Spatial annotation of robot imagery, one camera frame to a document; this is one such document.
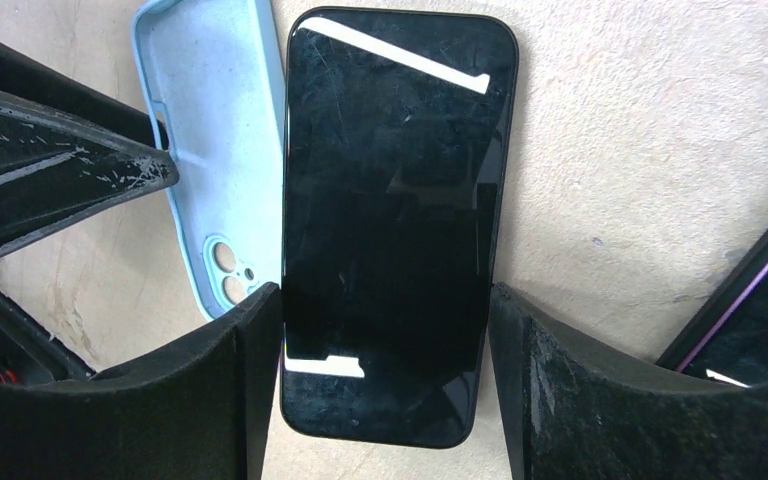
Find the black smartphone with purple edge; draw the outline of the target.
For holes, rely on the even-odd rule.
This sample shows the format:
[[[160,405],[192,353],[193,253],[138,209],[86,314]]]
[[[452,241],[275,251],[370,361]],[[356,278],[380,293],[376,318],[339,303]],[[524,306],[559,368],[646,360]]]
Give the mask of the black smartphone with purple edge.
[[[768,382],[768,229],[657,363],[741,387]]]

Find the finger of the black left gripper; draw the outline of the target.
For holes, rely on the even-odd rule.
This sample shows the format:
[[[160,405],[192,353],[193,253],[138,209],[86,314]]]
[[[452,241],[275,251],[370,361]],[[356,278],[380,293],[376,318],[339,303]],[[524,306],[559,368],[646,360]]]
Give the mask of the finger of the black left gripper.
[[[146,114],[0,42],[0,257],[178,179]]]

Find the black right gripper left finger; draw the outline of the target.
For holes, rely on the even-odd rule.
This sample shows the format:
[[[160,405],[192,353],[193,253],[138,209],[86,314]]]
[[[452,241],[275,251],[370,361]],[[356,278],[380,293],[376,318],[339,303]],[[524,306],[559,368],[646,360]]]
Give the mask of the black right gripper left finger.
[[[283,336],[265,283],[86,380],[0,383],[0,479],[258,479]]]

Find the light blue phone case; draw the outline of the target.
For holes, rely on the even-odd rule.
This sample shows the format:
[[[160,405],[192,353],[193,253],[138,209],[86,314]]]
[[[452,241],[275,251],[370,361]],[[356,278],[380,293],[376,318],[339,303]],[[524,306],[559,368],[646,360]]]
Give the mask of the light blue phone case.
[[[132,46],[193,294],[208,319],[281,280],[285,81],[267,1],[149,1]]]

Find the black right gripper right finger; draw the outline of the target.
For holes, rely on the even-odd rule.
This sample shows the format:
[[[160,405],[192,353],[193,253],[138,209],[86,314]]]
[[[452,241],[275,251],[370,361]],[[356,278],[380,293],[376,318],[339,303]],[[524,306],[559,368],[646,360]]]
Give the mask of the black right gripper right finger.
[[[516,479],[768,479],[768,383],[625,354],[493,286],[488,335]]]

